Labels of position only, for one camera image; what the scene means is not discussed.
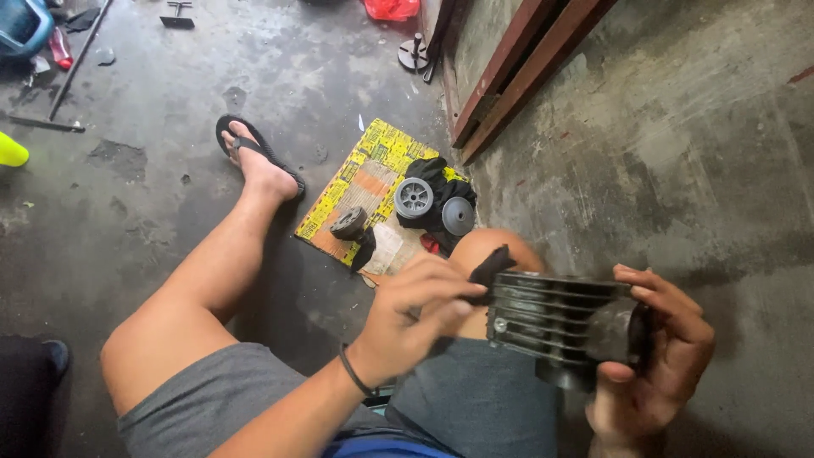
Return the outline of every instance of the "foot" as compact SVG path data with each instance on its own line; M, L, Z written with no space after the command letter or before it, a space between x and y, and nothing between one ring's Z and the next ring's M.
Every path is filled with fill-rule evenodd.
M257 142L242 122L232 121L229 123L229 128L238 137L246 137ZM297 182L294 177L269 162L259 152L246 147L240 148L240 151L235 151L234 137L228 131L223 130L221 137L226 141L226 147L229 149L229 159L243 171L247 188L261 189L263 192L270 192L280 196L283 200L291 200L296 197Z
M68 370L68 361L71 358L68 346L63 341L44 341L42 344L48 349L57 378L62 378L65 371Z

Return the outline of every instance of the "t-handle tool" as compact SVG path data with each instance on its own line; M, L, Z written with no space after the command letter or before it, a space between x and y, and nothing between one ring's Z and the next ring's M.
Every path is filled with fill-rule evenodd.
M192 2L167 2L168 5L171 7L175 7L175 16L160 16L161 22L164 23L164 27L169 27L170 29L194 29L195 22L188 17L181 17L181 10L184 7L192 8Z
M416 33L412 40L407 40L399 46L399 62L410 72L418 73L429 63L427 59L427 46L422 43L424 36Z

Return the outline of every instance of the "black wristband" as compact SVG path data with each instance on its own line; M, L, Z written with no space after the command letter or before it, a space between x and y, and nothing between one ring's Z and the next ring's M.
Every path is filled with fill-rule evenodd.
M342 343L339 345L339 360L342 361L342 365L345 366L345 370L348 371L348 375L351 376L351 380L356 386L359 387L359 390L368 398L375 398L375 394L373 394L373 390L365 386L364 383L359 380L359 376L353 371L351 368L350 362L348 362L348 356L345 354L345 349L348 348L348 344Z

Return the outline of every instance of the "red plastic bag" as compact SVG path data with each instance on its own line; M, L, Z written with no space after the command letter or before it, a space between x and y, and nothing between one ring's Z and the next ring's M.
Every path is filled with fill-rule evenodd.
M419 0L365 0L367 14L373 19L407 20L418 14Z

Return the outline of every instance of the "gray pulley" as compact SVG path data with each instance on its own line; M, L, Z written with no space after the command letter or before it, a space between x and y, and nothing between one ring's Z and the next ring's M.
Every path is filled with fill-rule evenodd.
M405 178L393 195L396 212L404 218L415 219L423 216L432 207L432 189L420 178Z
M465 236L475 227L475 211L463 197L451 197L441 210L444 228L454 236Z

